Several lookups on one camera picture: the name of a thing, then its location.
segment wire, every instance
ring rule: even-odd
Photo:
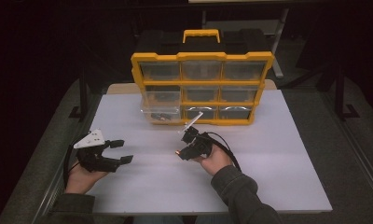
[[[216,136],[218,136],[219,138],[221,138],[222,141],[224,141],[225,145],[227,145],[228,150],[231,151],[231,150],[230,150],[230,147],[229,147],[229,145],[228,145],[228,143],[227,143],[227,141],[225,141],[225,139],[224,139],[223,137],[221,137],[221,135],[219,135],[218,133],[212,133],[212,134],[215,134]]]
[[[217,135],[219,138],[222,139],[222,141],[224,141],[225,145],[227,145],[227,147],[224,147],[224,145],[222,145],[220,142],[216,141],[215,139],[213,139],[208,133],[206,133],[207,137],[205,136],[202,136],[202,134],[200,135],[192,135],[192,137],[196,137],[196,138],[202,138],[202,139],[206,139],[206,140],[209,140],[211,141],[213,144],[219,146],[225,153],[227,153],[227,155],[230,157],[230,159],[233,161],[235,167],[241,172],[242,171],[242,168],[240,167],[239,165],[239,162],[237,161],[236,157],[234,156],[233,152],[230,150],[230,147],[227,143],[227,141],[225,141],[225,139],[223,137],[221,137],[221,135],[219,135],[218,133],[212,133],[212,134],[215,134]]]
[[[79,165],[79,162],[77,162],[76,164],[74,164],[73,167],[70,168],[70,170],[68,170],[68,173],[70,174],[70,172],[74,169],[74,167],[78,166]]]
[[[71,143],[68,148],[67,152],[64,156],[64,161],[63,161],[63,184],[64,188],[67,188],[67,182],[68,182],[68,173],[75,167],[73,166],[70,170],[68,169],[69,163],[70,163],[70,157],[74,148],[74,144],[79,142],[82,138],[90,134],[90,131],[86,134],[80,135],[73,143]]]

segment gray sleeve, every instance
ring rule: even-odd
[[[38,223],[93,224],[94,197],[84,194],[63,194]]]
[[[212,179],[212,186],[228,206],[234,224],[282,223],[277,212],[259,200],[254,179],[234,166],[226,166],[218,171]]]

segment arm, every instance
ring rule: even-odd
[[[212,186],[228,206],[234,223],[282,223],[277,212],[257,197],[254,179],[239,172],[218,146],[213,145],[208,158],[198,157],[195,161],[214,176]]]
[[[106,172],[92,172],[85,170],[79,164],[69,174],[67,188],[48,214],[39,223],[94,223],[92,208],[94,197],[85,195],[94,184],[105,177]]]

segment hand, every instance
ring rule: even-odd
[[[209,157],[204,158],[199,156],[194,161],[200,163],[204,170],[210,175],[215,175],[220,169],[225,166],[232,165],[232,160],[220,147],[217,145],[212,146],[212,152]]]
[[[78,164],[70,171],[64,193],[85,194],[106,175],[108,175],[107,172],[89,172]]]

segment dark wall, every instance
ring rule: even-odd
[[[320,10],[297,66],[340,64],[373,107],[373,1],[329,5]]]
[[[63,19],[55,1],[0,1],[0,213],[77,79]]]

